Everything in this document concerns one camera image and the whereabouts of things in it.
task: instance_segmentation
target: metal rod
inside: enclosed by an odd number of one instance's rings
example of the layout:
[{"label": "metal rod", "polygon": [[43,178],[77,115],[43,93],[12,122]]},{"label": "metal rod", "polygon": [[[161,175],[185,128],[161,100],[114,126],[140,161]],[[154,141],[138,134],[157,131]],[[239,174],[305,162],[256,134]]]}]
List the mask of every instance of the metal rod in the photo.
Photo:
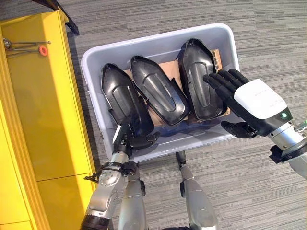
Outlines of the metal rod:
[{"label": "metal rod", "polygon": [[9,48],[9,49],[23,49],[23,48],[27,48],[27,47],[33,47],[33,45],[18,46],[18,47],[16,47],[16,48],[11,47],[11,48]]},{"label": "metal rod", "polygon": [[38,52],[37,49],[7,49],[7,51],[29,51],[29,52]]},{"label": "metal rod", "polygon": [[50,41],[46,41],[46,42],[11,42],[11,44],[43,44],[43,43],[51,44]]},{"label": "metal rod", "polygon": [[28,51],[22,51],[22,52],[18,52],[15,54],[7,54],[6,56],[13,56],[13,55],[24,54],[24,53],[28,53]]}]

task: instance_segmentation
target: plastic tub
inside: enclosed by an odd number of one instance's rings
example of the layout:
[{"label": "plastic tub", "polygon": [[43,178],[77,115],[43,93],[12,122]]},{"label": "plastic tub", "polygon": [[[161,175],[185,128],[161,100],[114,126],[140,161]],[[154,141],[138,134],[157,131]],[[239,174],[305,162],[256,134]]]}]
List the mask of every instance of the plastic tub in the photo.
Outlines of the plastic tub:
[{"label": "plastic tub", "polygon": [[[134,55],[142,55],[157,63],[172,61],[176,59],[182,45],[192,37],[203,41],[209,49],[219,49],[223,69],[239,70],[233,33],[229,26],[221,23],[97,46],[85,52],[81,66],[109,158],[112,156],[112,139],[117,124],[108,112],[108,104],[102,94],[101,68],[106,63],[115,63],[121,69],[129,69],[130,59]],[[145,161],[232,138],[233,136],[220,126],[222,120],[240,121],[231,113],[201,123],[188,124],[183,121],[177,126],[156,127],[155,130],[161,132],[161,137],[155,145],[136,151],[134,160]]]}]

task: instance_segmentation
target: yellow shelf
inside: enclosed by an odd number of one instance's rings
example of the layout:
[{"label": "yellow shelf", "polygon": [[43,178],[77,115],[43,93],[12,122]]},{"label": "yellow shelf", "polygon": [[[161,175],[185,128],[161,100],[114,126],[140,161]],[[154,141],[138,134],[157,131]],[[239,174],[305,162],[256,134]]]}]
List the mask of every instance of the yellow shelf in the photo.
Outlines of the yellow shelf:
[{"label": "yellow shelf", "polygon": [[[72,222],[77,227],[94,190],[93,183],[83,180],[94,164],[67,20],[63,12],[53,11],[0,23],[0,151],[5,152],[0,159],[0,183],[5,184],[0,230],[3,224],[27,221],[35,230],[68,229]],[[7,57],[3,37],[50,41],[48,56],[30,52]]]},{"label": "yellow shelf", "polygon": [[0,225],[0,230],[32,230],[31,222],[19,222],[13,224]]}]

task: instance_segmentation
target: gray carpet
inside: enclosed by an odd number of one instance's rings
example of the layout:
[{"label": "gray carpet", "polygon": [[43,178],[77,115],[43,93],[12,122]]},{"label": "gray carpet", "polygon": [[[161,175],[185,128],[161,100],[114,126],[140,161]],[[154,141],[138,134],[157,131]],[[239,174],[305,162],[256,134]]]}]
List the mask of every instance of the gray carpet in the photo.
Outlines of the gray carpet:
[{"label": "gray carpet", "polygon": [[[92,152],[105,160],[80,61],[91,47],[166,31],[226,23],[235,36],[241,71],[261,78],[287,102],[296,122],[306,118],[307,2],[305,0],[59,0],[76,22],[71,55]],[[0,19],[45,12],[29,0],[2,0]],[[269,156],[269,140],[232,139],[187,151],[187,163],[209,196],[223,230],[307,229],[306,181]],[[140,164],[151,230],[188,224],[174,155]],[[113,222],[118,225],[119,205]]]}]

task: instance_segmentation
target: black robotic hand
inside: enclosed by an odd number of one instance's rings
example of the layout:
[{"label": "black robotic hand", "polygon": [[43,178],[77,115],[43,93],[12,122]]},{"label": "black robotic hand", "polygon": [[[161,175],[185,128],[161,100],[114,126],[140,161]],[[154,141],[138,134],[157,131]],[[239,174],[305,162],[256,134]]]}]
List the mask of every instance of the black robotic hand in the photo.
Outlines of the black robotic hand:
[{"label": "black robotic hand", "polygon": [[238,138],[267,136],[292,119],[285,101],[260,79],[249,81],[239,71],[219,70],[204,75],[217,95],[239,117],[240,123],[223,121],[221,126]]}]

